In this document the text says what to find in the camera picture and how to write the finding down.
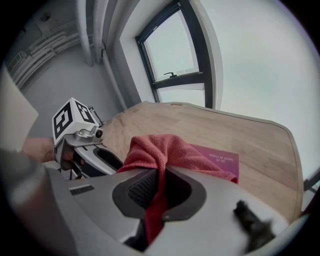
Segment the black label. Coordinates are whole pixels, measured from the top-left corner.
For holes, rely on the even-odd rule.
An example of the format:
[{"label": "black label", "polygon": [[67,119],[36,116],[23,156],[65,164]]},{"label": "black label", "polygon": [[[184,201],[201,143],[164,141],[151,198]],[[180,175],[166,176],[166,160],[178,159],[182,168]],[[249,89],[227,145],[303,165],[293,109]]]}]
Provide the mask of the black label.
[{"label": "black label", "polygon": [[54,136],[57,139],[63,131],[72,123],[70,102],[68,102],[53,118]]},{"label": "black label", "polygon": [[75,104],[80,112],[80,115],[82,116],[83,121],[95,124],[95,121],[93,120],[93,118],[89,112],[89,109],[77,101],[75,102]]}]

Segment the red towel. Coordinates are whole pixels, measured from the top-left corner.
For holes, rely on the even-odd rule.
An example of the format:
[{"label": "red towel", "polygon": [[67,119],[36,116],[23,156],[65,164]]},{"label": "red towel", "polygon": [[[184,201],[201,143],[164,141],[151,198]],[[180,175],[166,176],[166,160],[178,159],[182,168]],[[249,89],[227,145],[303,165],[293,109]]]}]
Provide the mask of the red towel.
[{"label": "red towel", "polygon": [[182,167],[237,183],[237,177],[221,170],[190,144],[174,134],[135,136],[123,167],[125,172],[137,167],[158,169],[158,191],[145,211],[145,230],[150,245],[163,227],[162,214],[168,209],[165,197],[166,165]]}]

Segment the wooden table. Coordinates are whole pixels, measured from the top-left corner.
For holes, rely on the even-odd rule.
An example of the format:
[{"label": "wooden table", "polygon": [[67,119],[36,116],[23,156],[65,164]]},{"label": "wooden table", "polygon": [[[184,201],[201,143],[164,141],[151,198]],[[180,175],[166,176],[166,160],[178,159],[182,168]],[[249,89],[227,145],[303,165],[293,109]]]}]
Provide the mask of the wooden table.
[{"label": "wooden table", "polygon": [[133,136],[176,134],[191,144],[239,154],[239,186],[290,223],[301,213],[303,179],[291,132],[267,120],[189,103],[142,102],[104,126],[103,144],[124,161]]}]

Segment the pipe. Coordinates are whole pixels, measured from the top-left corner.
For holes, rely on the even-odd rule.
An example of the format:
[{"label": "pipe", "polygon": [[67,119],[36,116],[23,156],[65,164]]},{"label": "pipe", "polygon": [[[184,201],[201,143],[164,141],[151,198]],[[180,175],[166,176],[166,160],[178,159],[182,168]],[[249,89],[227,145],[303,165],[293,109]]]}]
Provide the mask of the pipe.
[{"label": "pipe", "polygon": [[[60,52],[62,52],[65,49],[68,49],[71,46],[74,46],[76,44],[80,43],[80,40],[78,38],[73,39],[71,41],[66,40],[65,41],[66,44],[61,45],[60,47],[58,47],[57,49],[54,49],[55,53],[58,54]],[[32,76],[32,74],[38,69],[40,68],[45,62],[47,62],[48,60],[50,60],[52,57],[54,57],[55,54],[53,52],[50,52],[49,54],[45,55],[44,58],[40,59],[40,61],[38,61],[37,63],[35,63],[34,66],[32,66],[28,72],[26,74],[24,74],[24,76],[20,79],[19,83],[17,83],[17,87],[20,88],[28,79],[29,77]]]},{"label": "pipe", "polygon": [[60,37],[66,37],[66,32],[61,32],[59,34],[56,34],[52,37],[50,37],[48,40],[44,41],[43,43],[39,44],[37,47],[35,47],[34,49],[32,49],[30,51],[30,55],[34,55],[37,51],[39,51],[40,49],[42,49],[43,47],[45,47],[46,45],[50,44],[52,41],[60,38]]},{"label": "pipe", "polygon": [[13,73],[13,70],[19,65],[19,63],[25,59],[25,57],[22,57],[21,53],[18,52],[14,58],[10,61],[10,63],[8,65],[6,65],[7,70],[10,74]]},{"label": "pipe", "polygon": [[28,76],[28,74],[30,73],[30,70],[33,70],[33,65],[37,65],[38,64],[38,60],[40,60],[42,58],[43,55],[47,54],[49,51],[51,51],[51,49],[48,47],[58,47],[60,45],[60,47],[58,47],[57,49],[53,49],[56,53],[61,51],[61,48],[64,48],[65,45],[67,45],[67,47],[70,47],[70,40],[73,39],[71,42],[72,44],[77,44],[79,42],[79,38],[78,38],[78,33],[74,33],[68,37],[63,36],[64,38],[57,38],[54,41],[52,41],[49,45],[46,45],[44,48],[40,49],[39,51],[37,51],[35,53],[34,56],[28,56],[26,58],[26,60],[19,66],[19,68],[17,69],[17,71],[13,74],[12,79],[16,84],[19,84],[20,81],[24,80],[24,78],[26,76]]},{"label": "pipe", "polygon": [[49,32],[48,34],[44,35],[43,37],[39,38],[37,41],[35,41],[34,43],[32,43],[32,44],[28,47],[28,49],[26,50],[26,52],[30,52],[39,42],[43,41],[44,39],[50,38],[50,36],[51,36],[52,34],[55,34],[57,31],[60,31],[60,30],[62,30],[62,29],[64,29],[64,28],[66,28],[66,27],[68,27],[68,26],[71,26],[71,25],[74,25],[74,24],[76,24],[76,22],[75,22],[75,21],[71,21],[71,22],[66,23],[66,24],[64,24],[64,25],[62,25],[62,26],[57,27],[56,29],[52,30],[52,31]]},{"label": "pipe", "polygon": [[103,59],[103,63],[104,63],[106,72],[110,76],[111,84],[112,84],[112,86],[113,86],[113,88],[115,90],[116,95],[118,96],[119,101],[120,101],[120,104],[121,104],[123,110],[127,110],[128,107],[127,107],[127,105],[125,103],[125,100],[122,97],[122,94],[121,94],[121,92],[119,90],[119,87],[117,85],[117,81],[116,81],[114,73],[113,73],[113,71],[111,69],[111,65],[110,65],[110,62],[108,60],[108,56],[107,56],[106,50],[102,50],[102,59]]},{"label": "pipe", "polygon": [[109,0],[95,0],[93,8],[93,44],[98,64],[102,58],[102,35],[108,3]]},{"label": "pipe", "polygon": [[46,46],[42,47],[41,49],[39,49],[38,51],[34,52],[33,54],[30,54],[32,58],[35,58],[37,57],[39,54],[41,54],[44,49],[46,48],[50,48],[52,47],[53,45],[55,45],[56,43],[59,43],[59,42],[63,42],[67,37],[65,35],[63,36],[60,36],[59,38],[56,38],[55,40],[51,41],[50,43],[48,43]]},{"label": "pipe", "polygon": [[94,66],[87,34],[86,0],[75,1],[75,22],[79,32],[84,58],[90,67]]},{"label": "pipe", "polygon": [[19,66],[22,64],[22,63],[24,63],[24,61],[26,60],[26,57],[22,57],[14,66],[13,66],[13,68],[11,68],[11,70],[10,70],[10,76],[12,76],[16,71],[17,71],[17,69],[19,68]]},{"label": "pipe", "polygon": [[32,59],[28,65],[18,74],[16,80],[14,82],[17,84],[21,77],[28,71],[30,67],[32,67],[43,55],[45,55],[47,52],[51,51],[50,48],[44,49],[40,54],[38,54],[34,59]]}]

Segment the screw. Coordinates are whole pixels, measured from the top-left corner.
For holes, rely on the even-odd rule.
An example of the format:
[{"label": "screw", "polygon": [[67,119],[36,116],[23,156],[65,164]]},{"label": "screw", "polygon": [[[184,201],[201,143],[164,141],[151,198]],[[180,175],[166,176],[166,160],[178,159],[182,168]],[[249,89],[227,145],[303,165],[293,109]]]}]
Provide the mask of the screw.
[{"label": "screw", "polygon": [[96,133],[95,133],[95,136],[97,138],[101,138],[102,134],[103,134],[102,130],[97,130]]}]

